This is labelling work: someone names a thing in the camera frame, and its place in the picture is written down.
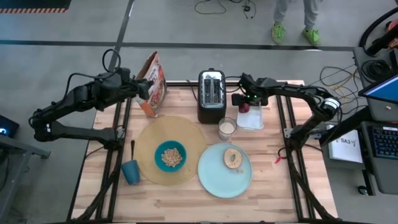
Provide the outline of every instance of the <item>plate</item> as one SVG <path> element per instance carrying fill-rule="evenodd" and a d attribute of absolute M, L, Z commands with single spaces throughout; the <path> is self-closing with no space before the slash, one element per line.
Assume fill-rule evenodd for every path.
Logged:
<path fill-rule="evenodd" d="M 224 152 L 229 148 L 242 154 L 242 164 L 238 169 L 230 169 L 224 163 Z M 198 176 L 202 186 L 220 198 L 236 197 L 243 193 L 250 186 L 252 174 L 248 155 L 234 144 L 214 144 L 206 149 L 199 159 Z"/>

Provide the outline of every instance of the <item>concrete floor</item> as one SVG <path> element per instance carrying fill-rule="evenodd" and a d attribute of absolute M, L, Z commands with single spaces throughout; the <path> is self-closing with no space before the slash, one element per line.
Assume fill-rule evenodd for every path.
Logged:
<path fill-rule="evenodd" d="M 94 44 L 110 42 L 116 45 L 128 1 L 73 0 L 66 14 L 0 14 L 0 39 L 67 41 L 69 45 L 75 41 Z M 197 1 L 136 0 L 123 42 L 273 45 L 269 28 L 275 1 L 254 0 L 257 15 L 251 20 L 244 18 L 240 5 L 225 0 L 221 2 L 228 10 L 226 14 L 199 15 L 193 10 Z M 206 7 L 214 9 L 216 5 L 211 4 L 209 2 Z M 318 18 L 322 45 L 356 46 L 365 28 L 395 6 L 391 0 L 324 1 Z M 302 1 L 295 0 L 284 22 L 287 28 L 284 45 L 308 45 L 300 36 L 302 21 Z M 384 32 L 383 25 L 375 30 L 373 38 Z M 18 140 L 52 152 L 49 160 L 31 160 L 30 171 L 24 175 L 19 187 L 13 207 L 24 214 L 28 223 L 62 222 L 66 219 L 87 142 L 67 139 L 37 142 L 33 139 L 33 130 L 27 124 L 27 119 L 37 108 L 62 97 L 69 74 L 81 72 L 96 75 L 102 72 L 101 56 L 108 48 L 43 44 L 0 45 L 3 74 L 0 82 L 0 112 L 21 124 L 16 137 Z M 318 79 L 324 66 L 344 68 L 354 64 L 350 51 L 122 47 L 122 66 L 137 73 L 155 50 L 160 53 L 168 80 L 195 80 L 200 71 L 213 67 L 224 71 L 226 75 L 246 72 L 254 77 L 311 83 Z M 339 73 L 325 81 L 338 81 L 343 77 L 346 75 Z M 72 86 L 88 81 L 76 77 Z M 352 81 L 346 86 L 355 89 Z M 352 103 L 343 110 L 354 107 Z M 91 110 L 71 114 L 61 119 L 61 122 L 90 128 L 94 117 L 95 111 Z M 374 197 L 359 195 L 356 186 L 363 184 L 360 170 L 342 167 L 326 160 L 339 217 L 355 222 L 398 223 L 398 196 L 379 192 Z"/>

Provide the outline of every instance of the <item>cereal box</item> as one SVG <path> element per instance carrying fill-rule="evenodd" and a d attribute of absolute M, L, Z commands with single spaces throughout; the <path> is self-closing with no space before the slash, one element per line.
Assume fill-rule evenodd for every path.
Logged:
<path fill-rule="evenodd" d="M 137 78 L 146 78 L 154 82 L 149 88 L 149 100 L 143 100 L 138 96 L 136 99 L 146 115 L 156 118 L 167 92 L 167 84 L 157 52 L 148 58 Z"/>

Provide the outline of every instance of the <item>blue bowl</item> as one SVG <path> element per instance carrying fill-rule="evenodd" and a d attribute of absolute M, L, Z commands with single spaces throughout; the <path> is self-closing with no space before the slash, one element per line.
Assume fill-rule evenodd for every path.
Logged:
<path fill-rule="evenodd" d="M 174 149 L 176 148 L 178 152 L 180 153 L 182 160 L 179 164 L 177 164 L 175 167 L 169 167 L 167 166 L 163 160 L 162 160 L 162 154 L 164 151 L 168 149 Z M 164 172 L 175 172 L 179 169 L 181 169 L 182 166 L 184 166 L 185 161 L 187 160 L 187 152 L 184 148 L 184 146 L 179 143 L 178 141 L 166 141 L 160 144 L 156 151 L 155 151 L 155 163 L 159 169 L 161 169 Z"/>

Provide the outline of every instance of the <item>keyboard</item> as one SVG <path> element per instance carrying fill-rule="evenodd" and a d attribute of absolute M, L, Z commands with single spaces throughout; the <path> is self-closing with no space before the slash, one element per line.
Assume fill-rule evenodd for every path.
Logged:
<path fill-rule="evenodd" d="M 379 127 L 372 129 L 375 156 L 398 159 L 398 129 Z"/>

